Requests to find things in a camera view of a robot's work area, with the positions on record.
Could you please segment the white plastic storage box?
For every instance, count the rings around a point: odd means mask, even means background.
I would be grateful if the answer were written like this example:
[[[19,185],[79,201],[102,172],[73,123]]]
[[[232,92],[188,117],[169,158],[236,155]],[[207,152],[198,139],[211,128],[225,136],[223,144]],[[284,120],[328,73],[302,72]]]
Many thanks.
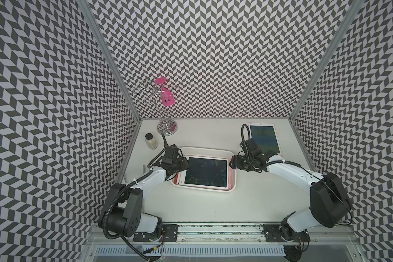
[[[226,158],[226,159],[231,160],[231,157],[233,156],[233,153],[231,151],[218,150],[218,149],[212,149],[212,148],[185,146],[185,147],[182,147],[181,150],[182,150],[182,153],[184,154],[185,157],[187,157],[187,156],[218,157],[218,158]],[[175,187],[184,188],[185,186],[178,186],[178,185],[174,184],[177,176],[178,175],[176,175],[175,178],[170,181],[170,183],[173,184]],[[200,190],[200,191],[229,193],[234,190],[235,186],[236,186],[236,171],[234,169],[231,169],[231,190],[229,190],[229,191],[207,190],[207,189],[194,188],[194,187],[186,187],[186,188],[191,188],[191,189]]]

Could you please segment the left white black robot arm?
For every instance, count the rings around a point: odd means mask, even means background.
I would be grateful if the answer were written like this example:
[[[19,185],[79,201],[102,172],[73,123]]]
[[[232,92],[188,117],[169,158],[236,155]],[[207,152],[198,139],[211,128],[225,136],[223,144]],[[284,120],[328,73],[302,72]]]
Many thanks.
[[[176,145],[165,146],[150,163],[143,176],[129,184],[114,184],[98,218],[98,227],[107,239],[148,234],[153,239],[162,235],[162,218],[143,213],[143,200],[160,184],[187,170],[188,160]]]

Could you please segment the pink writing tablet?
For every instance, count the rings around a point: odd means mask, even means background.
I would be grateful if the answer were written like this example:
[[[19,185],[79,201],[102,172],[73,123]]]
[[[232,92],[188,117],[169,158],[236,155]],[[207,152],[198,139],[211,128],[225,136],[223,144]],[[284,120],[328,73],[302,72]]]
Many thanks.
[[[188,169],[179,172],[174,184],[207,190],[231,190],[229,159],[187,156]]]
[[[252,139],[262,149],[263,152],[269,152],[281,155],[281,147],[277,138],[275,126],[271,123],[249,123]]]

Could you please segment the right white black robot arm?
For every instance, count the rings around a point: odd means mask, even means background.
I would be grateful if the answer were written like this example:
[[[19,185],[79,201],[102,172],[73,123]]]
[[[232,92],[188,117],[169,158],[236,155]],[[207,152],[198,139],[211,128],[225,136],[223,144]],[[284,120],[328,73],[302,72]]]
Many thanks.
[[[351,215],[352,204],[340,177],[333,173],[309,171],[301,164],[284,159],[271,151],[263,152],[253,139],[240,143],[244,155],[232,156],[229,166],[244,171],[267,171],[284,178],[310,196],[308,207],[285,217],[278,226],[283,241],[296,240],[306,230],[332,228]]]

